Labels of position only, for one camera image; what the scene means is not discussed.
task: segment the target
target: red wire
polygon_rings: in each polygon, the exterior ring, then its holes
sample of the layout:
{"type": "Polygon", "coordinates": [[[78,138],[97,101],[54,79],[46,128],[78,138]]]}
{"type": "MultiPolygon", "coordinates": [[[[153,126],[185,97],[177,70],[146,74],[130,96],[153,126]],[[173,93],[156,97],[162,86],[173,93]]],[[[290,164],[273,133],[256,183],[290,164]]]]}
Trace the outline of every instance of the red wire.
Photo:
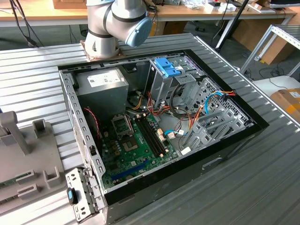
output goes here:
{"type": "Polygon", "coordinates": [[[95,114],[87,108],[83,108],[83,109],[88,111],[94,117],[94,120],[95,120],[95,123],[96,123],[96,126],[97,126],[97,136],[98,136],[98,139],[100,139],[100,130],[99,130],[99,125],[98,125],[98,121],[97,121],[97,118],[96,118],[95,114]]]}

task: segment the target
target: ribbed aluminum table surface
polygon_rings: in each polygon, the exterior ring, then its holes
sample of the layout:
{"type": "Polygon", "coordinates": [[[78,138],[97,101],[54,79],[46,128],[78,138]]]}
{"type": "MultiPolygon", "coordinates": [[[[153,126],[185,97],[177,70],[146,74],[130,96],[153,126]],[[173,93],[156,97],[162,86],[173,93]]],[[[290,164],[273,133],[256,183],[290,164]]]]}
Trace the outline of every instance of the ribbed aluminum table surface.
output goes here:
{"type": "MultiPolygon", "coordinates": [[[[135,49],[120,45],[126,55],[192,49],[270,126],[232,159],[117,225],[299,224],[299,124],[191,34],[151,37],[135,49]]],[[[85,61],[80,44],[0,52],[1,109],[16,111],[20,127],[37,118],[51,122],[66,171],[83,163],[56,66],[85,61]]],[[[84,224],[99,224],[97,219],[84,224]]],[[[62,191],[0,218],[0,224],[23,223],[71,225],[76,221],[62,191]]]]}

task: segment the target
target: white box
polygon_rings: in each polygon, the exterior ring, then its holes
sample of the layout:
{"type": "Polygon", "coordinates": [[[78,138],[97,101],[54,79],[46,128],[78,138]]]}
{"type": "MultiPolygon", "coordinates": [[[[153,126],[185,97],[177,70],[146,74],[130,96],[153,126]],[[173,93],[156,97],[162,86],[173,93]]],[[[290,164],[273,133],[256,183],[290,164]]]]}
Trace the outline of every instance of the white box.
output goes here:
{"type": "Polygon", "coordinates": [[[212,6],[211,4],[209,3],[206,3],[205,6],[204,6],[204,11],[206,13],[211,13],[213,11],[217,12],[219,10],[219,6],[212,6]]]}
{"type": "MultiPolygon", "coordinates": [[[[225,12],[226,6],[227,6],[227,3],[221,3],[221,6],[218,11],[220,13],[225,12]]],[[[236,7],[233,4],[228,4],[226,12],[235,12],[235,11],[236,11],[236,7]]]]}

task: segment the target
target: blue cable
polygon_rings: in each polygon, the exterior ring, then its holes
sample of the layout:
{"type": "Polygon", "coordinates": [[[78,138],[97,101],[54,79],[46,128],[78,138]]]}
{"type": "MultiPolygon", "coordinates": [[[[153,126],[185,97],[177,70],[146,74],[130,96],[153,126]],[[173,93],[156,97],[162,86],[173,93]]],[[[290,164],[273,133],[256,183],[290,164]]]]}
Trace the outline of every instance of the blue cable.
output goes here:
{"type": "Polygon", "coordinates": [[[174,131],[174,130],[167,130],[166,132],[165,132],[165,135],[167,135],[167,134],[169,134],[169,133],[176,133],[176,134],[179,134],[180,135],[180,133],[178,133],[178,132],[176,132],[176,131],[174,131]]]}
{"type": "Polygon", "coordinates": [[[223,93],[217,91],[216,93],[213,93],[213,94],[209,95],[208,98],[205,100],[204,109],[205,109],[205,112],[206,112],[207,115],[209,114],[209,112],[208,112],[208,101],[214,95],[222,96],[223,93]]]}

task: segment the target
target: blue drive bay latch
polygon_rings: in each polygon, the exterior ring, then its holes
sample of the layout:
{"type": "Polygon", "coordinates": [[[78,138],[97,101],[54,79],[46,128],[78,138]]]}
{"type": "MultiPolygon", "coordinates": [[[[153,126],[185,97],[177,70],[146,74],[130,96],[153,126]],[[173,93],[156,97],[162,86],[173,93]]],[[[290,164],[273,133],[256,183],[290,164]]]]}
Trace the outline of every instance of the blue drive bay latch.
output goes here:
{"type": "Polygon", "coordinates": [[[166,58],[157,58],[154,60],[157,67],[165,73],[166,77],[179,76],[181,72],[176,70],[171,62],[166,58]]]}

